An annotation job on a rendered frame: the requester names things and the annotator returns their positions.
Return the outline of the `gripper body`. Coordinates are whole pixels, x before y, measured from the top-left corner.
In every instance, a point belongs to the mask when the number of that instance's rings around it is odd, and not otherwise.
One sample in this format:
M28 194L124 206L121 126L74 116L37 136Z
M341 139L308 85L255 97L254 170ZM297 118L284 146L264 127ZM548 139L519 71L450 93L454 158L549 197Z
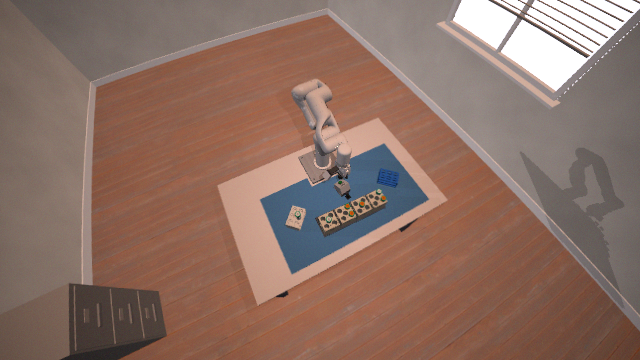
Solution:
M337 166L336 164L336 160L335 160L335 164L334 166ZM350 167L349 168L341 168L339 166L337 166L339 168L339 170L337 171L343 178L346 177L346 174L350 175Z

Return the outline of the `beige bucket adapter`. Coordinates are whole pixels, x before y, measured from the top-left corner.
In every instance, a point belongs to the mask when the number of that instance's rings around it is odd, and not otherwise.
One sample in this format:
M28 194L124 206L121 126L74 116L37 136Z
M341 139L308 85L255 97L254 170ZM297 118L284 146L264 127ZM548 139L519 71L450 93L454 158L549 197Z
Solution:
M326 217L330 216L332 218L331 223L327 223L326 222ZM318 217L318 223L324 233L324 235L327 235L337 229L339 229L339 222L335 216L335 214L333 213L333 211L330 211L324 215L321 215Z
M376 195L376 191L373 191L369 194L367 194L365 196L365 198L367 199L367 201L369 202L370 206L372 207L372 211L371 213L379 210L381 208L382 205L386 205L386 203L388 202L387 200L385 202L381 202L380 198L383 194L380 195ZM375 197L375 199L374 199Z
M363 208L359 207L359 202L360 201L364 201L365 202L365 206ZM356 220L358 220L358 219L360 219L360 218L362 218L362 217L364 217L366 215L369 215L370 212L372 211L372 208L371 208L370 204L368 203L367 199L365 198L365 196L360 197L360 198L350 202L350 206L351 206L352 210L355 212Z
M335 214L335 216L336 216L341 228L346 226L346 225L348 225L348 224L350 224L350 223L352 223L352 222L354 222L355 219L356 219L356 215L354 215L352 218L349 217L349 211L352 210L351 206L350 206L349 210L345 210L344 206L345 205L343 205L343 206L341 206L341 207L339 207L337 209L334 209L334 214Z

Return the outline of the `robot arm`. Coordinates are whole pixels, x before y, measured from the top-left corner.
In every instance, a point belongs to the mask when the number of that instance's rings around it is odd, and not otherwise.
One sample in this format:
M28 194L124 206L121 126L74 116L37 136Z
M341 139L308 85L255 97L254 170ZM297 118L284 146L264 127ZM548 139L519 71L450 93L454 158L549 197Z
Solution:
M349 168L352 149L348 145L345 135L340 132L332 112L325 104L332 99L329 87L320 80L313 79L294 87L291 94L295 103L302 110L309 127L316 130L313 135L315 167L320 170L329 168L331 166L330 153L337 150L337 166ZM326 125L329 127L322 129ZM324 172L322 176L326 181L339 170L337 166Z

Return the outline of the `beige tube rack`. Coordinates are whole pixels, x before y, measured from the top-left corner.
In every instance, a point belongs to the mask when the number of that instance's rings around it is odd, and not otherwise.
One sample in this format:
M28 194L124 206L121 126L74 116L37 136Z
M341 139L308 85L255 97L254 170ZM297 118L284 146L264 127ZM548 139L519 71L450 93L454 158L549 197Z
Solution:
M296 217L295 217L295 212L297 212L297 211L299 211L301 213L301 219L300 220L297 220ZM305 215L306 215L306 209L300 208L300 207L297 207L297 206L292 206L290 214L289 214L288 219L287 219L286 224L285 224L286 227L300 231L302 223L303 223L304 218L305 218Z

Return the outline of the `blue flat mat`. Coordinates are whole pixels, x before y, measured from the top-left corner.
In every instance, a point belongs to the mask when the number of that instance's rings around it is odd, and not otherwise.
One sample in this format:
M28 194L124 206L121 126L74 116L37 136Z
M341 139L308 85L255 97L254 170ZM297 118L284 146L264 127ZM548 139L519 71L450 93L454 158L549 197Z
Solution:
M349 164L350 175L347 179L342 179L349 183L350 199L347 199L346 195L341 197L335 190L334 184L341 180L338 175L314 186L311 186L306 178L260 199L291 274L429 200L385 144L350 158ZM399 173L395 188L377 183L381 168ZM323 236L316 217L377 189L381 189L387 198L386 208L335 233ZM285 225L292 206L306 209L300 231Z

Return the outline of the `blue tube rack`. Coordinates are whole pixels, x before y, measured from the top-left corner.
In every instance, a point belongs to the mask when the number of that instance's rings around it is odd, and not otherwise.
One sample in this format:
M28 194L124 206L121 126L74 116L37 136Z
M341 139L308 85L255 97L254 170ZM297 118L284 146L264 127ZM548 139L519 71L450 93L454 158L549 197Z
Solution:
M386 172L384 172L382 170L385 170ZM391 173L388 173L388 172L391 172L392 175L391 175ZM398 176L396 174L394 174L394 173L397 173ZM388 175L388 174L390 174L390 175ZM381 168L380 171L379 171L377 183L383 184L383 185L387 185L387 186L391 186L391 187L395 188L397 186L397 184L398 184L398 180L399 180L399 173L398 172L394 172L394 171L390 171L390 170L386 170L386 169L382 169Z

